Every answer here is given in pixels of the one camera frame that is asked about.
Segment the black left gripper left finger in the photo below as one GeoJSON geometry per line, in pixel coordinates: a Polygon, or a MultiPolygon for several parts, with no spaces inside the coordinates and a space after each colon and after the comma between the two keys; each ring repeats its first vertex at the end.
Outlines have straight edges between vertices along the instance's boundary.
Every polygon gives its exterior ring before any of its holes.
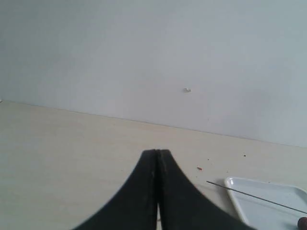
{"type": "Polygon", "coordinates": [[[116,194],[76,230],[155,230],[157,227],[157,151],[142,152],[116,194]]]}

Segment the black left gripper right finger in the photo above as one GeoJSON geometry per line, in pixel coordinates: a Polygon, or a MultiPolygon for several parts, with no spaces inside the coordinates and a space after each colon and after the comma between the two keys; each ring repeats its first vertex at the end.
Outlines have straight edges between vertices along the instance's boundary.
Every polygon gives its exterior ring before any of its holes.
{"type": "Polygon", "coordinates": [[[167,149],[157,152],[159,208],[164,230],[250,230],[204,196],[167,149]]]}

